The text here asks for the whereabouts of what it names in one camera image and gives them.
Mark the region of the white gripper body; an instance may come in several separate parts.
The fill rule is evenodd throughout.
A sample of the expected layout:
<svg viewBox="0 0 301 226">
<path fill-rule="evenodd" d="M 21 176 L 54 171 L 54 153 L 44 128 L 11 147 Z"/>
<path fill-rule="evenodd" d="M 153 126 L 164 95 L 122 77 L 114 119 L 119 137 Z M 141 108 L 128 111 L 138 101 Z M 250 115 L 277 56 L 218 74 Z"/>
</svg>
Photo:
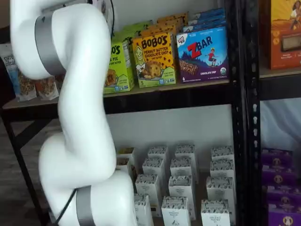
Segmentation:
<svg viewBox="0 0 301 226">
<path fill-rule="evenodd" d="M 93 0 L 93 5 L 101 11 L 106 21 L 112 20 L 112 6 L 110 0 Z"/>
</svg>

